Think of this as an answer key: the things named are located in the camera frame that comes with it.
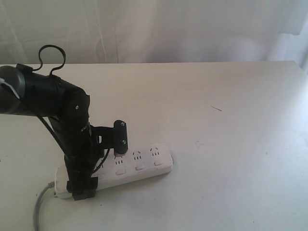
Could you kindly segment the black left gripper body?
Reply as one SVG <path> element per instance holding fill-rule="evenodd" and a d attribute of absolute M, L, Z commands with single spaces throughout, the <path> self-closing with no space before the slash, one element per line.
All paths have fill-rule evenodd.
<path fill-rule="evenodd" d="M 104 157 L 104 148 L 113 147 L 113 128 L 91 125 L 88 115 L 56 115 L 48 120 L 64 147 L 69 180 L 93 177 L 97 162 Z"/>

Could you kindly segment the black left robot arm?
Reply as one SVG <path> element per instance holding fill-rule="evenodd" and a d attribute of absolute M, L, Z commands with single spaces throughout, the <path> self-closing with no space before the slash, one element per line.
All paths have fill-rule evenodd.
<path fill-rule="evenodd" d="M 93 198 L 93 177 L 105 149 L 114 147 L 114 129 L 89 122 L 90 96 L 59 77 L 36 74 L 27 66 L 0 68 L 0 112 L 35 116 L 64 153 L 66 188 L 74 200 Z"/>

